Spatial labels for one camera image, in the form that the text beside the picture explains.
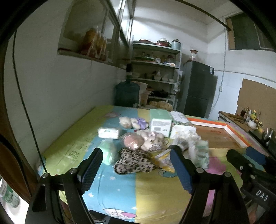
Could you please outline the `glass jar on refrigerator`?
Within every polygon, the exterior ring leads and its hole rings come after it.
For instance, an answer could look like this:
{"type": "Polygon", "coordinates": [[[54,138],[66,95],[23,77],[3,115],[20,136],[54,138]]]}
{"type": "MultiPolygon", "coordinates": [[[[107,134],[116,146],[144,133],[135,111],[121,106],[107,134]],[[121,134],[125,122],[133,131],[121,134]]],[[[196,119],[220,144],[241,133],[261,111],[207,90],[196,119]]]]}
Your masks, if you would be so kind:
{"type": "Polygon", "coordinates": [[[197,53],[198,53],[198,51],[195,49],[190,50],[190,60],[191,61],[197,61],[197,53]]]}

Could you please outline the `green soft sponge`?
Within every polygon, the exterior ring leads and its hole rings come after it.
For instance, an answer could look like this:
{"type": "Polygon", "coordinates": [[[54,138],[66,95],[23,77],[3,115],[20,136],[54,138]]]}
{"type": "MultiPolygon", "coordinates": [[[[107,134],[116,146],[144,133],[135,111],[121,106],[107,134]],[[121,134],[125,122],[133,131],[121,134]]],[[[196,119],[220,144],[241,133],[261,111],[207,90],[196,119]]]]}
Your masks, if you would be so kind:
{"type": "Polygon", "coordinates": [[[102,140],[100,142],[99,148],[102,150],[102,153],[103,153],[102,162],[105,165],[107,166],[114,165],[119,159],[119,153],[116,149],[113,139],[102,140]]]}

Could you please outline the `metal kitchen shelf rack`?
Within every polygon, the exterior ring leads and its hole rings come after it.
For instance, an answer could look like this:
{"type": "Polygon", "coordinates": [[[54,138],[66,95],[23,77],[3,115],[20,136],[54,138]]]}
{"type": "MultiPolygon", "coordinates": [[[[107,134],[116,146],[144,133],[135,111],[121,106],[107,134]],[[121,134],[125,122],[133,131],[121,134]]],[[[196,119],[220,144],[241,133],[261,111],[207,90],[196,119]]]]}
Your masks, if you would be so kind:
{"type": "Polygon", "coordinates": [[[181,77],[181,50],[171,48],[166,39],[151,42],[133,41],[130,63],[131,80],[147,87],[142,94],[141,106],[175,110],[181,77]]]}

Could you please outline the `counter with condiment bottles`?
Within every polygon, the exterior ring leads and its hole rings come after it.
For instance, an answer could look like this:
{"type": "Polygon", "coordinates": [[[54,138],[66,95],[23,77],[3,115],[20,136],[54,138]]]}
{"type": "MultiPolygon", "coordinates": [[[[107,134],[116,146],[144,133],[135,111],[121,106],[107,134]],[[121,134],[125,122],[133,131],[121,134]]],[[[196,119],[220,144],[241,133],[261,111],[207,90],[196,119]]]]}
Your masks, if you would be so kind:
{"type": "Polygon", "coordinates": [[[275,137],[275,128],[266,128],[260,122],[244,119],[240,115],[219,111],[218,120],[238,126],[244,132],[255,138],[264,148],[268,148],[271,139],[275,137]]]}

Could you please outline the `blue water jug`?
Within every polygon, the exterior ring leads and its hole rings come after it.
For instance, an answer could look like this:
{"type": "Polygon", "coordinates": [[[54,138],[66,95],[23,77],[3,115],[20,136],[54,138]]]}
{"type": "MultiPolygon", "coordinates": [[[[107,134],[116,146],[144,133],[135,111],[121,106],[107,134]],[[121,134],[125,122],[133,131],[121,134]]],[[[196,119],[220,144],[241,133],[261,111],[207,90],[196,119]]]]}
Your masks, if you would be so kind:
{"type": "Polygon", "coordinates": [[[140,86],[131,81],[133,66],[131,63],[126,65],[126,80],[115,86],[114,105],[138,108],[140,86]]]}

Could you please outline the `green floral tissue pack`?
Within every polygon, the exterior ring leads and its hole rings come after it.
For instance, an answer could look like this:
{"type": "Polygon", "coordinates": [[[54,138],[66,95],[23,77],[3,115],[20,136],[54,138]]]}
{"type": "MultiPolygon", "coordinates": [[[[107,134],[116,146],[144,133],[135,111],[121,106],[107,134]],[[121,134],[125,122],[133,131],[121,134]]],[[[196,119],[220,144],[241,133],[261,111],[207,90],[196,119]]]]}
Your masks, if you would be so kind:
{"type": "Polygon", "coordinates": [[[209,142],[207,140],[192,141],[189,156],[196,167],[207,169],[210,163],[209,142]]]}

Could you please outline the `teal enamel pot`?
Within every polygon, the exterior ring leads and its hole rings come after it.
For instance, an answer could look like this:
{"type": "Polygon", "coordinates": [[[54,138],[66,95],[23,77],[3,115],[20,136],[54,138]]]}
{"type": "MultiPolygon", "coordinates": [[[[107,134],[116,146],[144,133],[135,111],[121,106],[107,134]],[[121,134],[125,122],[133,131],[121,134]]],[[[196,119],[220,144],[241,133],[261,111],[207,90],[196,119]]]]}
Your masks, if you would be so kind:
{"type": "Polygon", "coordinates": [[[180,51],[181,50],[181,43],[180,43],[180,41],[178,39],[174,39],[171,42],[171,48],[180,51]]]}

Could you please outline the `cardboard sheet on wall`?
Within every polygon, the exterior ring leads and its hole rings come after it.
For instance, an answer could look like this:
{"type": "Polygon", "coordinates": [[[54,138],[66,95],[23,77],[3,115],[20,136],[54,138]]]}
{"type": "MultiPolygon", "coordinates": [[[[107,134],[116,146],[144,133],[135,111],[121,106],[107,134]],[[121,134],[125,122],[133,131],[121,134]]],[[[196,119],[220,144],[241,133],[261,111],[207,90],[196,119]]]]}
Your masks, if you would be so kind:
{"type": "Polygon", "coordinates": [[[237,100],[237,114],[246,108],[260,112],[264,128],[276,128],[276,90],[248,79],[242,80],[237,100]]]}

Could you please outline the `orange bottles on sill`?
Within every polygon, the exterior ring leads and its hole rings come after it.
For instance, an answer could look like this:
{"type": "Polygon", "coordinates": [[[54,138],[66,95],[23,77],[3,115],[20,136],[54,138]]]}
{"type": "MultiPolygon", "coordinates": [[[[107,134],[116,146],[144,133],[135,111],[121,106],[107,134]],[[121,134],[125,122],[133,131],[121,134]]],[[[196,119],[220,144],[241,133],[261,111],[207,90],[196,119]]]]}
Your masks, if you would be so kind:
{"type": "Polygon", "coordinates": [[[107,59],[107,39],[96,28],[92,28],[85,33],[80,53],[100,61],[107,59]]]}

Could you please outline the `black refrigerator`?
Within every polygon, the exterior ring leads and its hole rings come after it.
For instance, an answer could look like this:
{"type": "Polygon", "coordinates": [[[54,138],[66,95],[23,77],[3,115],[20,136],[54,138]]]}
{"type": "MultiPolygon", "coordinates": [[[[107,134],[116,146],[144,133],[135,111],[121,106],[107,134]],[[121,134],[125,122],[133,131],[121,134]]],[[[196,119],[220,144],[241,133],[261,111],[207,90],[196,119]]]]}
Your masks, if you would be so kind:
{"type": "Polygon", "coordinates": [[[197,61],[185,63],[176,111],[188,116],[209,117],[216,84],[214,68],[197,61]]]}

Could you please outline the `small white tissue pack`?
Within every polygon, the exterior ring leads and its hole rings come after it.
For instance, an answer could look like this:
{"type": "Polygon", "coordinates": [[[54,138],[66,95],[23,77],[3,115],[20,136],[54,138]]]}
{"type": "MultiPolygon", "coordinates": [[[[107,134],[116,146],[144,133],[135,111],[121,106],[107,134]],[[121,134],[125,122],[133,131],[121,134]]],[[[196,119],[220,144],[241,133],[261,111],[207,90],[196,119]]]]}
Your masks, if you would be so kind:
{"type": "Polygon", "coordinates": [[[118,139],[122,134],[119,128],[100,127],[98,129],[98,137],[103,139],[118,139]]]}

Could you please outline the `mint green white box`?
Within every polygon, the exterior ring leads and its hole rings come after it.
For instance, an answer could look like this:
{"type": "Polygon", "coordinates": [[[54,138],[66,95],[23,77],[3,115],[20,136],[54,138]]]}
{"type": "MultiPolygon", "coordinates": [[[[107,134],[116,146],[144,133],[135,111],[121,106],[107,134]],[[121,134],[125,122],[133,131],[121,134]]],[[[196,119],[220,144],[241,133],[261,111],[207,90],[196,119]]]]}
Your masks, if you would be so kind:
{"type": "Polygon", "coordinates": [[[167,110],[150,109],[149,127],[151,132],[162,133],[165,137],[170,136],[173,118],[167,110]]]}

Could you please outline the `cream teddy bear purple dress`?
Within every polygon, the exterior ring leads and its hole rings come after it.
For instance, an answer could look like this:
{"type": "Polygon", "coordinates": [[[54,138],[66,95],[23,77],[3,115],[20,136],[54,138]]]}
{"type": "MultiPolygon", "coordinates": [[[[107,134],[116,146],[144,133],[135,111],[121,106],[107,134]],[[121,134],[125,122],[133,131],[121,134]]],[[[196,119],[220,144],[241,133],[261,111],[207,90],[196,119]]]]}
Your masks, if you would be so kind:
{"type": "Polygon", "coordinates": [[[143,118],[120,117],[119,124],[125,129],[146,130],[149,128],[148,122],[143,118]]]}

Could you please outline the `orange rimmed cardboard tray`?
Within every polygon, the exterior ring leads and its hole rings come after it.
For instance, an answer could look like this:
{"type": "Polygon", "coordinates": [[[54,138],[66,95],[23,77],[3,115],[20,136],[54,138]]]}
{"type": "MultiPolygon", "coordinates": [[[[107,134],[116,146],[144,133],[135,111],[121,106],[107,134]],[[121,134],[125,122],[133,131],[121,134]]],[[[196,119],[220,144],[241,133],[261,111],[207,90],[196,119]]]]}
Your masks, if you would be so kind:
{"type": "Polygon", "coordinates": [[[196,127],[196,133],[209,142],[209,148],[236,149],[251,146],[247,136],[231,123],[193,116],[188,116],[188,120],[196,127]]]}

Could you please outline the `dark window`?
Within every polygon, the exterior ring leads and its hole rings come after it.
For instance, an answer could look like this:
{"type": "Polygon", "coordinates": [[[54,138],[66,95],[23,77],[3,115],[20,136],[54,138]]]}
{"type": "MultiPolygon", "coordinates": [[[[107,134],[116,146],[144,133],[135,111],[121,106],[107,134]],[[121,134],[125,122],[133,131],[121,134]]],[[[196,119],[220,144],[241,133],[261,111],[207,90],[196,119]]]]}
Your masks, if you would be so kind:
{"type": "Polygon", "coordinates": [[[274,51],[267,37],[245,14],[240,13],[226,18],[228,43],[230,50],[266,50],[274,51]]]}

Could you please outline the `leopard print soft slipper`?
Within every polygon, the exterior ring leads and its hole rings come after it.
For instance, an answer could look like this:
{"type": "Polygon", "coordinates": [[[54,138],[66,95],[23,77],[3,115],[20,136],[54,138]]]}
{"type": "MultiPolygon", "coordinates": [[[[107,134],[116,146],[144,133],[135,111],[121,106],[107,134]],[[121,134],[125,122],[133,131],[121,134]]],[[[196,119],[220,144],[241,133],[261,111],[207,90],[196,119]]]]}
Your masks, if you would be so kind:
{"type": "Polygon", "coordinates": [[[142,149],[122,148],[119,154],[120,158],[113,166],[114,172],[118,175],[149,173],[157,168],[151,155],[142,149]]]}

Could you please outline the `yellow snack packet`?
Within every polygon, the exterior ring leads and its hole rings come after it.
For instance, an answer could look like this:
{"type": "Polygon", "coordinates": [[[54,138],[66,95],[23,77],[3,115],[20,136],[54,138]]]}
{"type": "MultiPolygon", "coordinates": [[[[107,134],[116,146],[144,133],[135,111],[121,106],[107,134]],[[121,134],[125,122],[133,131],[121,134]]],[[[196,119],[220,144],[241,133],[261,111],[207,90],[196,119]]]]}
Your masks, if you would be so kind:
{"type": "Polygon", "coordinates": [[[174,173],[175,169],[174,169],[171,159],[170,159],[170,151],[171,151],[170,149],[167,149],[167,150],[163,151],[162,153],[159,153],[159,154],[153,156],[152,161],[160,169],[163,169],[170,173],[174,173]]]}

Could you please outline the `pink plush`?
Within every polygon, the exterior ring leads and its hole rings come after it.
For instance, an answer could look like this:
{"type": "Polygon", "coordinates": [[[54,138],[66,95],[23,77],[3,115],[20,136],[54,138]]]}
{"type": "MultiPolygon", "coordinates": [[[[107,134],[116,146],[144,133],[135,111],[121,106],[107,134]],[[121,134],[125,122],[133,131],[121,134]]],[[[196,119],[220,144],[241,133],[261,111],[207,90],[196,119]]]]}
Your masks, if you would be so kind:
{"type": "Polygon", "coordinates": [[[141,149],[146,152],[155,152],[163,149],[164,138],[162,133],[138,131],[127,133],[123,137],[123,143],[132,151],[141,149]]]}

